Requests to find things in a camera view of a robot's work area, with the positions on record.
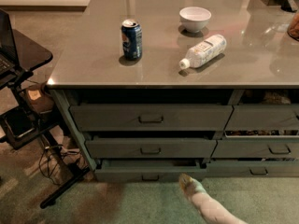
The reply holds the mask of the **grey drawer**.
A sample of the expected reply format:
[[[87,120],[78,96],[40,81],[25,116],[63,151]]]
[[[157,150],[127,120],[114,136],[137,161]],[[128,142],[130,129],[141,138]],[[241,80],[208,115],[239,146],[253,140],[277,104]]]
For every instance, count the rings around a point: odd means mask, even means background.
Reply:
[[[229,105],[73,105],[77,127],[95,131],[221,131]]]
[[[219,140],[213,158],[298,158],[299,138],[263,137]]]
[[[235,105],[227,131],[298,130],[299,105]]]
[[[94,170],[100,182],[174,182],[180,174],[206,176],[197,159],[110,159],[101,160]]]
[[[215,140],[203,138],[94,138],[85,146],[93,158],[208,158]]]
[[[298,161],[213,161],[206,165],[209,177],[298,177]]]

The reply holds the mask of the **grey drawer cabinet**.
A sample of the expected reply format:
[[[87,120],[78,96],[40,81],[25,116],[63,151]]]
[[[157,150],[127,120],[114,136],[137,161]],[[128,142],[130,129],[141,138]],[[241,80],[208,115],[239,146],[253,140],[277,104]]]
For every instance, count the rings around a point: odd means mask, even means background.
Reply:
[[[202,7],[211,19],[198,33],[180,22],[185,7]],[[291,14],[259,0],[91,0],[48,82],[50,92],[94,170],[101,160],[85,146],[94,138],[299,138],[298,130],[81,131],[73,105],[298,105],[298,45],[287,35]],[[121,25],[136,20],[142,56],[127,60]],[[199,68],[181,69],[188,49],[223,35],[223,53]],[[213,161],[298,161],[298,158],[143,158]]]

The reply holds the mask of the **white plastic bottle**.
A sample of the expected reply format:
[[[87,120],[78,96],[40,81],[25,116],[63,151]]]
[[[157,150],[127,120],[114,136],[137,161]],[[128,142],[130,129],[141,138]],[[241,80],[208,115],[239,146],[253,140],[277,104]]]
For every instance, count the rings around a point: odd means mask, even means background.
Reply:
[[[181,69],[199,68],[223,53],[226,46],[227,41],[223,35],[212,35],[188,49],[178,65]]]

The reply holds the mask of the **blue soda can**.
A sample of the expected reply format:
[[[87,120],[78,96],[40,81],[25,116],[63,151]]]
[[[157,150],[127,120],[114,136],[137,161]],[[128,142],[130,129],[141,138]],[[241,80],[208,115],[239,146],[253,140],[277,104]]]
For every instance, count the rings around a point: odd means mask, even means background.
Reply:
[[[134,19],[127,19],[121,25],[122,49],[127,60],[137,60],[142,56],[142,29]]]

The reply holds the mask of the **white bowl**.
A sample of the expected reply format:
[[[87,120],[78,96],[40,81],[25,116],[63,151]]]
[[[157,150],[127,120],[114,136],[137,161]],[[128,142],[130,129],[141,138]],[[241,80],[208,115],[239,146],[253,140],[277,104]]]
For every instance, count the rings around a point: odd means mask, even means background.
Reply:
[[[211,19],[209,10],[202,7],[185,7],[179,12],[180,22],[190,33],[198,33]]]

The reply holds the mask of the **brown bag under stand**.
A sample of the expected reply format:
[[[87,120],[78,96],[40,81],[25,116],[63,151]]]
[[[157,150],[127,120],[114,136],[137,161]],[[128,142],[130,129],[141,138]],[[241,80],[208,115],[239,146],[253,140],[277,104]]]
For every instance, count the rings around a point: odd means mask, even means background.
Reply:
[[[25,101],[37,114],[49,113],[54,108],[54,101],[45,83],[26,88]]]

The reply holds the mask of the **black laptop stand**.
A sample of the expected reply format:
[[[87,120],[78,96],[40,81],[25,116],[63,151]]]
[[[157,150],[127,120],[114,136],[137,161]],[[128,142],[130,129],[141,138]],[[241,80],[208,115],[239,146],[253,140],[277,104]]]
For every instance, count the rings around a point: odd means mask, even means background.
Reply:
[[[5,133],[1,142],[8,142],[14,149],[20,149],[39,138],[44,145],[43,155],[50,151],[58,157],[58,162],[63,161],[63,146],[50,133],[52,128],[62,123],[57,108],[36,111],[29,100],[29,90],[21,87],[33,71],[49,63],[53,55],[21,32],[13,29],[12,34],[22,58],[19,66],[15,66],[9,75],[10,80],[1,83],[1,87],[9,87],[19,105],[1,115],[1,128]]]

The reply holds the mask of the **brown object at counter edge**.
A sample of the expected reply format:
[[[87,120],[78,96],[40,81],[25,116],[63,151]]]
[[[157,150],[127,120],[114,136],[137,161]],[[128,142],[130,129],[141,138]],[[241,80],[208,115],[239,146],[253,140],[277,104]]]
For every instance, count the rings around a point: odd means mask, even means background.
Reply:
[[[295,40],[299,40],[299,12],[296,12],[288,27],[287,34]]]

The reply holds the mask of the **black laptop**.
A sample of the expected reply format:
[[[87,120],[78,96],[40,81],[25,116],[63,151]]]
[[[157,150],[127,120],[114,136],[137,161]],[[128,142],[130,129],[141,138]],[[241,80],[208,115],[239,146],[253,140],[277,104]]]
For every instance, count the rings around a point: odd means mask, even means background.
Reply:
[[[19,65],[9,15],[0,9],[0,76]]]

